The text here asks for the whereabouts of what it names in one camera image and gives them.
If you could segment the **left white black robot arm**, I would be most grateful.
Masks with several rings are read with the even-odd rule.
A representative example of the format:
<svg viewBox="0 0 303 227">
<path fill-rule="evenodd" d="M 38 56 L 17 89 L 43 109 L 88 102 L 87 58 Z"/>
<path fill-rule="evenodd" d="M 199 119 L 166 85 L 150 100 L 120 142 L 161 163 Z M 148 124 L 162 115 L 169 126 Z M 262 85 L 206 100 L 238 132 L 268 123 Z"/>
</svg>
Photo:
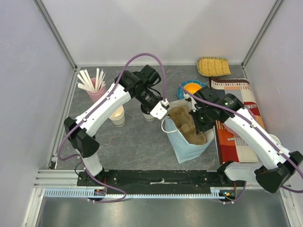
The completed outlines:
<svg viewBox="0 0 303 227">
<path fill-rule="evenodd" d="M 161 120 L 167 114 L 168 101 L 163 100 L 159 92 L 153 93 L 152 89 L 160 81 L 158 72 L 149 65 L 141 71 L 126 70 L 87 111 L 75 119 L 68 117 L 64 121 L 68 141 L 89 171 L 87 180 L 93 186 L 104 181 L 103 166 L 97 156 L 99 143 L 94 138 L 96 132 L 110 115 L 132 98 L 141 103 L 144 112 Z"/>
</svg>

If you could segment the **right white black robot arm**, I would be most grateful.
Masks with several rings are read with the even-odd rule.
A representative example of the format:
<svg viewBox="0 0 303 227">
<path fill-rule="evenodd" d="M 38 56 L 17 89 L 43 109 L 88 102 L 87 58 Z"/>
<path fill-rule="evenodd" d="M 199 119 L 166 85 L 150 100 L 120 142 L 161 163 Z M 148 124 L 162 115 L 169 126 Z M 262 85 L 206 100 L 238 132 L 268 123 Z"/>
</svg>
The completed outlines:
<svg viewBox="0 0 303 227">
<path fill-rule="evenodd" d="M 302 174 L 299 168 L 302 154 L 291 152 L 276 142 L 235 95 L 228 93 L 219 97 L 205 86 L 194 94 L 189 93 L 188 98 L 198 132 L 205 132 L 221 122 L 240 136 L 260 160 L 260 163 L 227 161 L 217 170 L 220 185 L 228 186 L 233 181 L 257 182 L 264 190 L 276 193 L 295 172 Z"/>
</svg>

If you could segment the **light blue paper bag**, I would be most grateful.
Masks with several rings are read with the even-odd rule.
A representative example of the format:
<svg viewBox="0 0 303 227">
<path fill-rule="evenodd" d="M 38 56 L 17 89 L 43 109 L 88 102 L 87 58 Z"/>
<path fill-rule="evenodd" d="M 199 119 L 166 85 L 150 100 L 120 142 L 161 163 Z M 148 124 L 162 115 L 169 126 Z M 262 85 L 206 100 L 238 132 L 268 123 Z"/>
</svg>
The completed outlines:
<svg viewBox="0 0 303 227">
<path fill-rule="evenodd" d="M 171 102 L 169 110 L 182 105 L 186 106 L 189 112 L 191 111 L 191 105 L 185 99 Z M 204 145 L 188 143 L 169 115 L 162 120 L 161 128 L 163 132 L 167 134 L 179 163 L 184 163 L 200 156 L 214 139 L 214 131 L 210 129 L 203 133 L 206 137 L 206 143 Z"/>
</svg>

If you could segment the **stack of white paper cups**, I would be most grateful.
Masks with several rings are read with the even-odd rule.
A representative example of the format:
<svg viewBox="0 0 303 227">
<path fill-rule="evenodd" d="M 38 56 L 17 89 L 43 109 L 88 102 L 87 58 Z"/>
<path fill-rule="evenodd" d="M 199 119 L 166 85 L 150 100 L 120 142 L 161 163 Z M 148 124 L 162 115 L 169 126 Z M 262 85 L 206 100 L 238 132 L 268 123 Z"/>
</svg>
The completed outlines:
<svg viewBox="0 0 303 227">
<path fill-rule="evenodd" d="M 112 123 L 117 126 L 121 127 L 125 124 L 125 111 L 123 106 L 117 108 L 110 116 L 109 119 Z"/>
</svg>

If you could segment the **brown cardboard cup carrier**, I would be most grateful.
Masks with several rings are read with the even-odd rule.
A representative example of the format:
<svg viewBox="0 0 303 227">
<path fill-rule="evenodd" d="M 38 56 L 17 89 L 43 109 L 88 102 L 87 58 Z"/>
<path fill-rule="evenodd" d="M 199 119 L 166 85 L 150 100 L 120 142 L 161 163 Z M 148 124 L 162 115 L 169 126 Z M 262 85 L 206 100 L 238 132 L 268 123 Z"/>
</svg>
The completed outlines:
<svg viewBox="0 0 303 227">
<path fill-rule="evenodd" d="M 190 144 L 204 145 L 206 137 L 203 133 L 196 133 L 193 117 L 189 114 L 186 106 L 177 106 L 169 110 L 169 116 L 177 129 Z"/>
</svg>

